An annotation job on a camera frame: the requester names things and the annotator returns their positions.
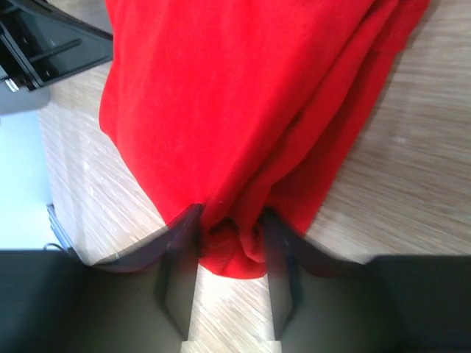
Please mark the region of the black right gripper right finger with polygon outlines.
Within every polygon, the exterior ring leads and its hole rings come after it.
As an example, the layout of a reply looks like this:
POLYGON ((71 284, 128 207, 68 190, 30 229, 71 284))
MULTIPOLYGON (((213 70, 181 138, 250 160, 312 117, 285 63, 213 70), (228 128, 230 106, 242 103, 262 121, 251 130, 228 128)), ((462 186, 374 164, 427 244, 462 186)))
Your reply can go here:
POLYGON ((274 211, 261 219, 274 337, 284 352, 468 352, 470 257, 344 260, 274 211))

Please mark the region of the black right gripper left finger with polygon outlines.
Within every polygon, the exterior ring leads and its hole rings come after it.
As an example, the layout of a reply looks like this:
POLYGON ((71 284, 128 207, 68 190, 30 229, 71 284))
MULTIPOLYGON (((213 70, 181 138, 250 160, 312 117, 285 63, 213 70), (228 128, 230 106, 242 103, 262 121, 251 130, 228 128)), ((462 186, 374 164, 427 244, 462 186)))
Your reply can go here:
POLYGON ((179 352, 188 340, 202 208, 86 265, 65 251, 1 252, 3 352, 179 352))

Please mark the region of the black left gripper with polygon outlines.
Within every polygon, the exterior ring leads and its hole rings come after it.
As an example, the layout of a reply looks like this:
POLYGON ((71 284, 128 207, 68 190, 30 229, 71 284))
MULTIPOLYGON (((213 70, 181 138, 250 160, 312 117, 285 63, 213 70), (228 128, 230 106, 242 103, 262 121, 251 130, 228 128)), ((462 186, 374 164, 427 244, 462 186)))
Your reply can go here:
POLYGON ((113 58, 113 36, 47 1, 1 2, 1 83, 34 91, 113 58))

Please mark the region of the red t shirt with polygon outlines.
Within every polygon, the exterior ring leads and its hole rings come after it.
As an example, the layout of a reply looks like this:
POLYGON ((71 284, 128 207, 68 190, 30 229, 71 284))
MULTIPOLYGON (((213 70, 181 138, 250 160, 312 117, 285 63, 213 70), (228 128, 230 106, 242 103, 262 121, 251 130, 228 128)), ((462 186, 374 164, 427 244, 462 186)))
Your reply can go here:
POLYGON ((200 262, 265 274, 265 207, 306 231, 427 1, 108 1, 99 125, 200 262))

